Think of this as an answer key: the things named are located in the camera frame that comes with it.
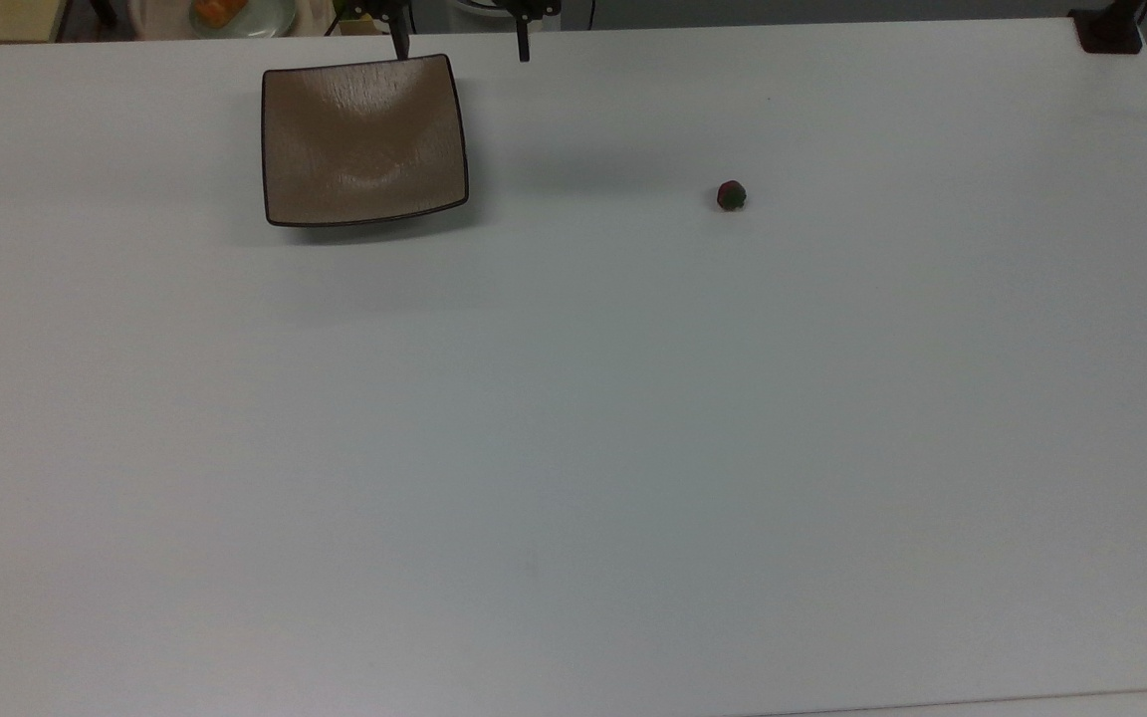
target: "ceramic plate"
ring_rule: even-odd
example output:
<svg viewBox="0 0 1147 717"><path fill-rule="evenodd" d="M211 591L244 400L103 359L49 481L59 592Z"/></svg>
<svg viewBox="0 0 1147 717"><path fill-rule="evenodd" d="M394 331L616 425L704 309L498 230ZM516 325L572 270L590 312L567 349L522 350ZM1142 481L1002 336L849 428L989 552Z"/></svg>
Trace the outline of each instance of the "ceramic plate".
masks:
<svg viewBox="0 0 1147 717"><path fill-rule="evenodd" d="M239 37L278 37L295 24L295 0L250 0L228 24L212 28L197 18L193 3L188 3L188 24L203 40L232 40Z"/></svg>
<svg viewBox="0 0 1147 717"><path fill-rule="evenodd" d="M377 223L467 200L463 118L447 56L264 72L268 223Z"/></svg>

